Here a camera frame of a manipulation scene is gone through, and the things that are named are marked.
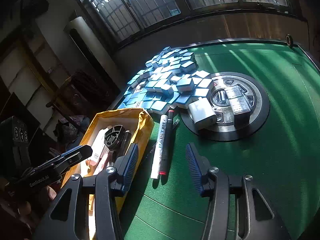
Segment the person's left hand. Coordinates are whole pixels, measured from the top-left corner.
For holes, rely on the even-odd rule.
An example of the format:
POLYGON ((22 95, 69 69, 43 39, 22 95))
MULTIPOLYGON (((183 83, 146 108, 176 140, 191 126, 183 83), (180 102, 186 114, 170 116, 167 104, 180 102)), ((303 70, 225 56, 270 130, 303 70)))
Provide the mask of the person's left hand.
POLYGON ((18 199, 1 196, 1 228, 16 226, 34 231, 56 196, 56 191, 49 186, 18 199))

